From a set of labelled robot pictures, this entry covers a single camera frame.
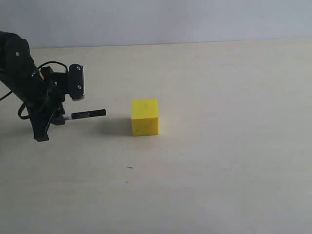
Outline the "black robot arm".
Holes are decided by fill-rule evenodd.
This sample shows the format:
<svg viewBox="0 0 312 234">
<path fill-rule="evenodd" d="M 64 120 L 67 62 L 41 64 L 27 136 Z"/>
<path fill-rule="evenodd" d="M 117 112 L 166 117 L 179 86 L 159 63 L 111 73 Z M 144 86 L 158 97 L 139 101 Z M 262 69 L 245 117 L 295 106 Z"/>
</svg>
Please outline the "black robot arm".
<svg viewBox="0 0 312 234">
<path fill-rule="evenodd" d="M 0 80 L 22 101 L 18 116 L 30 120 L 34 139 L 48 141 L 53 119 L 64 123 L 60 116 L 64 95 L 35 65 L 27 40 L 14 33 L 0 33 Z"/>
</svg>

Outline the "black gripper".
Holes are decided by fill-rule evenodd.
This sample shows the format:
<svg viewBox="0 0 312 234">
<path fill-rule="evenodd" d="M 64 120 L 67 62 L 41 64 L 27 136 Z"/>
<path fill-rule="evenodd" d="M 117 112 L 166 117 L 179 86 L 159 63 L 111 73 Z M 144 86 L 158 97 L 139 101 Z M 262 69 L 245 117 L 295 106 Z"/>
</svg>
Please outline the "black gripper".
<svg viewBox="0 0 312 234">
<path fill-rule="evenodd" d="M 12 65 L 4 68 L 4 84 L 21 101 L 18 110 L 21 119 L 30 119 L 34 139 L 48 141 L 50 124 L 64 124 L 65 95 L 56 87 L 50 66 Z"/>
</svg>

